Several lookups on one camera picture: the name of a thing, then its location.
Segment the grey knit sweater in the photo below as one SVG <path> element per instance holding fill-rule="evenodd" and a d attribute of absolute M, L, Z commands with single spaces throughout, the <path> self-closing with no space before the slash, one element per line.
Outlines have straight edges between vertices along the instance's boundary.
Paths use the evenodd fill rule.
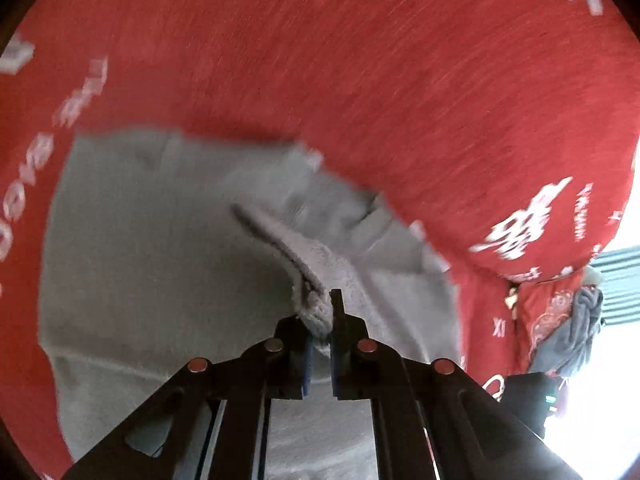
<path fill-rule="evenodd" d="M 239 356 L 300 315 L 310 395 L 272 407 L 270 479 L 373 479 L 370 408 L 338 402 L 329 293 L 420 362 L 458 360 L 454 288 L 375 192 L 296 145 L 131 130 L 74 143 L 47 227 L 39 341 L 58 422 L 81 458 L 194 356 Z"/>

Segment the grey clothes pile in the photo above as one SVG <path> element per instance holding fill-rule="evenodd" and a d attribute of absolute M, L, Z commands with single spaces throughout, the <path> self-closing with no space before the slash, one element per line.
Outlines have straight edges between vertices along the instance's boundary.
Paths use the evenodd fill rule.
<path fill-rule="evenodd" d="M 590 360 L 593 339 L 602 327 L 603 294 L 596 286 L 582 286 L 574 293 L 569 315 L 536 343 L 529 373 L 570 378 Z"/>

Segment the red patterned pillow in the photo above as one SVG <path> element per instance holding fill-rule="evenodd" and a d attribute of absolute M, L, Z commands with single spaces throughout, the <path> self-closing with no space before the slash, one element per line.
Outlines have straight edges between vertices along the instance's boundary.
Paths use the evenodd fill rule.
<path fill-rule="evenodd" d="M 527 372 L 537 347 L 570 318 L 574 296 L 582 288 L 584 274 L 584 270 L 578 270 L 555 280 L 518 285 L 514 374 Z"/>

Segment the red blanket with white print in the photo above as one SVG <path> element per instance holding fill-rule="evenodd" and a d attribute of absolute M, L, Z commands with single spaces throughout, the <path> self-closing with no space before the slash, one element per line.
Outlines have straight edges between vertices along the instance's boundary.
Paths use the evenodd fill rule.
<path fill-rule="evenodd" d="M 639 43 L 612 0 L 39 0 L 34 57 L 1 79 L 1 414 L 61 477 L 36 341 L 46 215 L 78 130 L 178 127 L 295 140 L 420 221 L 462 288 L 462 353 L 523 369 L 491 335 L 512 278 L 612 240 L 639 137 Z"/>

